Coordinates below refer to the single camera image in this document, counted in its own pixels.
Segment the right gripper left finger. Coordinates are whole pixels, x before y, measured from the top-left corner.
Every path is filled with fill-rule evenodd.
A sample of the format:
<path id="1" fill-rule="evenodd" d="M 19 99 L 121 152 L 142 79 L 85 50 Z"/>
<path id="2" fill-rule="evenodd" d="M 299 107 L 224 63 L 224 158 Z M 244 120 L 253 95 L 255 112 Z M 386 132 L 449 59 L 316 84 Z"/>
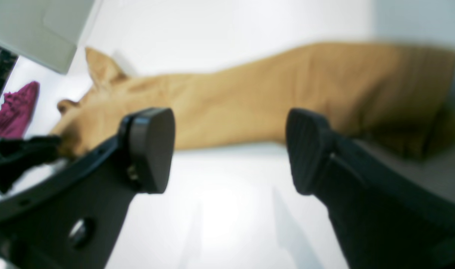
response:
<path id="1" fill-rule="evenodd" d="M 0 259 L 19 269 L 103 269 L 132 199 L 166 190 L 174 139 L 173 111 L 145 109 L 61 172 L 0 201 Z"/>

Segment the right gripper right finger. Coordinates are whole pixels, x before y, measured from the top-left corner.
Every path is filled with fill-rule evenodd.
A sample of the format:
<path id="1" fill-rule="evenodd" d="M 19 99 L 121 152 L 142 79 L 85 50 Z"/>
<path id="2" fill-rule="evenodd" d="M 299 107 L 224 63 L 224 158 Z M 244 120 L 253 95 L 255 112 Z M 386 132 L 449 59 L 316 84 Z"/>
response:
<path id="1" fill-rule="evenodd" d="M 328 210 L 351 269 L 455 269 L 455 203 L 383 165 L 320 114 L 286 120 L 294 187 Z"/>

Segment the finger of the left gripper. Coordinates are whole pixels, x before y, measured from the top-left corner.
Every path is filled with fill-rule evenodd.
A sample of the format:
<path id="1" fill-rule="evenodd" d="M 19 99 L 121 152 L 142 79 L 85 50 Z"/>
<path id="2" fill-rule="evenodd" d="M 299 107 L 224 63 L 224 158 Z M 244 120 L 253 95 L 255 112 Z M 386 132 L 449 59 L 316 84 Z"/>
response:
<path id="1" fill-rule="evenodd" d="M 6 194 L 26 170 L 57 160 L 60 144 L 58 136 L 0 138 L 0 194 Z"/>

